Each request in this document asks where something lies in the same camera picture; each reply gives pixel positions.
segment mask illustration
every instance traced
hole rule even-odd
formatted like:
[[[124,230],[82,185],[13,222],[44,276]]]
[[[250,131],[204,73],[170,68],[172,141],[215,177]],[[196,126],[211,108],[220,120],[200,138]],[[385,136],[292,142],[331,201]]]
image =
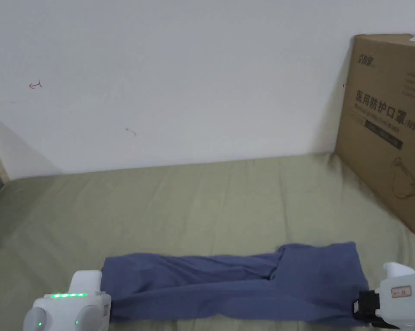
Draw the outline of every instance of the mask illustration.
[[[396,158],[391,164],[391,180],[395,197],[408,199],[415,196],[415,178],[404,166],[401,158]]]

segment blue cloth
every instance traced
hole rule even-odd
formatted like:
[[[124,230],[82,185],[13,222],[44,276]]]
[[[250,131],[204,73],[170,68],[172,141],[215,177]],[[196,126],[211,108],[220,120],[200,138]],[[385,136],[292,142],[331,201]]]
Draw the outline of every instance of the blue cloth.
[[[107,258],[102,274],[113,322],[223,314],[362,326],[352,305],[369,289],[354,243],[287,244],[255,256],[131,254]]]

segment white wall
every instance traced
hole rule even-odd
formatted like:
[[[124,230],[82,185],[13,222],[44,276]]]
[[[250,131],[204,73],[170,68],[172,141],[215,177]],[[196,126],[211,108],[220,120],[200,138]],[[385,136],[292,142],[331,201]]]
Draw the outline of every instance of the white wall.
[[[0,155],[19,178],[330,151],[350,38],[380,32],[415,32],[415,0],[0,0]]]

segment mattress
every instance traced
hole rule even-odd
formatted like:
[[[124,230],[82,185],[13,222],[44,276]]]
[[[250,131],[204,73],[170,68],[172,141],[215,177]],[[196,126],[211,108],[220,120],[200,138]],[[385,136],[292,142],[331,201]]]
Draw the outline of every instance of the mattress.
[[[26,178],[0,192],[0,330],[107,256],[272,253],[356,242],[371,288],[384,262],[415,269],[415,235],[334,154]],[[110,330],[307,330],[216,316]]]

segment cardboard box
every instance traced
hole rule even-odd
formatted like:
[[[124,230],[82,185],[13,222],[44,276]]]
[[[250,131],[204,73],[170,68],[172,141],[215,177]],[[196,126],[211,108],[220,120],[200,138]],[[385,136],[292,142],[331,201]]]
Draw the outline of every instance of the cardboard box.
[[[415,36],[355,37],[336,153],[415,233]]]

